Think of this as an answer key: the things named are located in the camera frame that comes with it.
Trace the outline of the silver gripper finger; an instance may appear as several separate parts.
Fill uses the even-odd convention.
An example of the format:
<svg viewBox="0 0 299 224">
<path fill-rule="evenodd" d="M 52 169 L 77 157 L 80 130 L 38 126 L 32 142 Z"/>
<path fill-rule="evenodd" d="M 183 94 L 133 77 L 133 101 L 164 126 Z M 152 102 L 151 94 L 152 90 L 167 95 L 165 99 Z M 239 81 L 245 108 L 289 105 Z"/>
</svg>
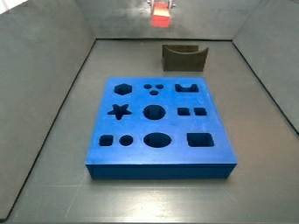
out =
<svg viewBox="0 0 299 224">
<path fill-rule="evenodd" d="M 176 5 L 175 0 L 168 0 L 168 7 L 173 8 Z"/>
<path fill-rule="evenodd" d="M 145 0 L 147 1 L 147 3 L 152 6 L 153 5 L 153 3 L 155 3 L 155 0 Z"/>
</svg>

